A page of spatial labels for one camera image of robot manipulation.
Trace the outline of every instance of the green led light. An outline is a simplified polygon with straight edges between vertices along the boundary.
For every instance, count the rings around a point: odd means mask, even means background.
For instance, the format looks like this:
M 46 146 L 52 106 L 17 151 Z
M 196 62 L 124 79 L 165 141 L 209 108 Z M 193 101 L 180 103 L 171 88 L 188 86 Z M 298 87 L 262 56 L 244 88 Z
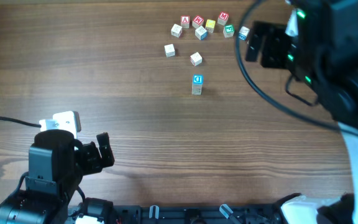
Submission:
M 296 12 L 296 14 L 301 17 L 302 19 L 304 19 L 306 17 L 305 12 L 303 12 L 302 10 L 298 9 L 298 11 Z
M 309 84 L 311 84 L 311 79 L 310 79 L 309 77 L 305 77 L 305 80 L 306 80 Z

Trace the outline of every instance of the wood grain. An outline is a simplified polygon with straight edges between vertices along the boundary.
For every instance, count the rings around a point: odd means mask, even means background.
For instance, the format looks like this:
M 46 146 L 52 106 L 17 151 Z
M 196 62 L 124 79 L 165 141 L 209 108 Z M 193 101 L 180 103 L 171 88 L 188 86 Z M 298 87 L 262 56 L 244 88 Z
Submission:
M 293 192 L 351 192 L 341 137 L 288 117 L 257 96 L 221 26 L 202 42 L 194 29 L 179 39 L 170 35 L 182 14 L 215 19 L 227 11 L 237 25 L 250 3 L 0 6 L 0 115 L 37 123 L 75 110 L 80 140 L 108 132 L 116 164 L 85 177 L 81 187 L 88 197 L 116 205 L 243 204 Z M 271 1 L 252 19 L 284 23 L 289 13 L 283 2 Z M 166 44 L 175 45 L 176 57 L 165 57 Z M 197 67 L 189 59 L 194 52 L 203 56 Z M 280 102 L 331 120 L 322 108 L 307 108 L 285 94 L 288 72 L 247 67 Z M 201 96 L 191 95 L 194 73 L 205 78 Z M 314 98 L 303 85 L 294 90 Z M 27 170 L 38 131 L 0 122 L 0 203 Z M 76 195 L 72 203 L 78 202 Z
M 12 4 L 78 4 L 78 3 L 105 3 L 105 2 L 190 2 L 194 0 L 0 0 L 0 5 Z M 203 2 L 220 0 L 203 0 Z

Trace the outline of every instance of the toy block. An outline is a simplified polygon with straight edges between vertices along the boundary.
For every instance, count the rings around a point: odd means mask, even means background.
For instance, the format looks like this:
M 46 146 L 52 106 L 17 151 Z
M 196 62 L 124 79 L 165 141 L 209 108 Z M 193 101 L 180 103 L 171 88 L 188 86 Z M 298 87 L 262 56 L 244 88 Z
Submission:
M 202 75 L 193 75 L 193 84 L 191 86 L 191 94 L 201 95 L 204 77 Z
M 193 27 L 194 28 L 199 28 L 200 26 L 203 26 L 204 24 L 204 19 L 201 17 L 201 16 L 196 16 L 194 19 L 193 19 Z
M 175 56 L 175 48 L 173 47 L 173 44 L 165 45 L 165 55 L 167 57 Z
M 203 58 L 201 57 L 201 55 L 196 52 L 195 54 L 191 55 L 190 56 L 190 60 L 191 60 L 191 63 L 194 65 L 194 66 L 197 66 L 199 65 L 201 62 L 203 62 Z
M 249 33 L 249 29 L 246 27 L 241 27 L 240 31 L 239 31 L 239 38 L 241 40 L 246 40 L 247 35 Z
M 208 32 L 213 33 L 215 29 L 215 21 L 208 19 L 205 24 L 205 29 L 208 30 Z
M 205 39 L 207 34 L 208 34 L 208 32 L 206 31 L 206 29 L 204 27 L 199 27 L 196 29 L 196 37 L 199 38 L 199 40 Z
M 174 24 L 171 29 L 171 34 L 174 35 L 175 37 L 180 37 L 181 26 L 179 26 L 178 24 Z
M 183 28 L 189 28 L 190 27 L 190 16 L 181 16 L 180 17 L 180 25 Z
M 234 35 L 234 26 L 233 25 L 224 26 L 223 35 L 224 37 L 232 37 Z
M 227 20 L 229 20 L 229 14 L 226 12 L 221 12 L 218 17 L 218 24 L 224 26 L 226 25 Z

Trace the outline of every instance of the black cable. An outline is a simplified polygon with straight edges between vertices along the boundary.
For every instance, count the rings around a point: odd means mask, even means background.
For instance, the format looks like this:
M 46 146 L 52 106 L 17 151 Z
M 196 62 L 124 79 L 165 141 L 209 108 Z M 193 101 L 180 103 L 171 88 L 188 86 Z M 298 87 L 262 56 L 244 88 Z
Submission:
M 243 26 L 243 24 L 245 23 L 245 21 L 249 18 L 250 14 L 252 13 L 253 10 L 255 10 L 260 4 L 262 4 L 265 0 L 256 0 L 249 8 L 248 10 L 246 10 L 246 12 L 244 13 L 238 30 L 241 29 L 241 27 Z M 335 131 L 337 133 L 343 132 L 343 133 L 347 133 L 347 134 L 351 134 L 354 136 L 358 137 L 358 133 L 354 133 L 352 131 L 348 131 L 345 129 L 341 129 L 338 126 L 323 122 L 323 121 L 318 121 L 316 119 L 310 118 L 308 116 L 305 116 L 303 114 L 300 114 L 296 111 L 291 110 L 290 108 L 282 105 L 281 103 L 275 101 L 273 98 L 271 98 L 270 96 L 268 96 L 265 92 L 263 92 L 251 79 L 251 77 L 249 76 L 244 64 L 242 63 L 242 59 L 241 59 L 241 53 L 240 53 L 240 40 L 238 37 L 238 33 L 236 35 L 236 40 L 235 40 L 235 44 L 234 44 L 234 50 L 236 53 L 236 59 L 237 59 L 237 63 L 240 67 L 241 73 L 244 76 L 245 80 L 247 80 L 248 84 L 255 90 L 256 93 L 259 94 L 259 96 L 261 96 L 264 100 L 266 100 L 268 103 L 270 103 L 272 106 L 276 107 L 277 109 L 279 109 L 280 111 L 286 113 L 287 115 L 290 115 L 292 117 L 295 117 L 297 119 L 300 119 L 306 123 L 315 125 L 315 126 L 319 126 L 321 128 L 325 128 L 331 131 Z
M 82 205 L 80 205 L 80 208 L 79 208 L 77 211 L 75 211 L 75 212 L 73 212 L 71 215 L 69 215 L 69 217 L 75 217 L 75 216 L 77 216 L 78 214 L 80 214 L 80 213 L 82 212 L 82 209 L 83 209 L 84 206 L 85 206 L 85 194 L 84 194 L 84 192 L 82 191 L 81 187 L 78 186 L 77 189 L 76 189 L 76 191 L 79 193 L 79 195 L 80 195 L 81 198 L 82 198 Z
M 28 172 L 28 171 L 22 174 L 22 176 L 21 176 L 20 179 L 19 179 L 19 183 L 18 183 L 16 189 L 15 189 L 8 197 L 13 197 L 13 196 L 15 196 L 17 193 L 19 193 L 20 188 L 22 187 L 22 184 L 23 184 L 23 180 L 24 180 L 24 178 L 27 177 L 28 175 L 29 175 L 29 172 Z
M 290 76 L 288 77 L 288 80 L 287 80 L 287 82 L 286 82 L 286 84 L 285 84 L 285 92 L 286 92 L 288 95 L 294 97 L 295 99 L 301 101 L 302 103 L 304 103 L 304 104 L 306 104 L 306 105 L 308 105 L 308 106 L 316 106 L 316 105 L 318 105 L 318 98 L 314 101 L 314 103 L 310 103 L 309 101 L 303 99 L 302 97 L 300 97 L 300 96 L 298 96 L 298 95 L 293 94 L 293 93 L 290 92 L 290 85 L 291 85 L 291 83 L 292 83 L 293 78 L 294 78 L 293 75 L 290 75 Z
M 77 192 L 79 193 L 79 195 L 80 195 L 81 198 L 82 198 L 82 203 L 85 203 L 85 194 L 84 194 L 84 192 L 82 191 L 82 189 L 81 189 L 80 186 L 77 187 Z
M 0 116 L 0 121 L 10 121 L 13 123 L 23 124 L 23 125 L 34 127 L 34 128 L 41 128 L 41 124 L 32 124 L 32 123 L 28 123 L 25 121 L 21 121 L 19 119 L 14 119 L 14 118 L 7 118 L 7 117 Z

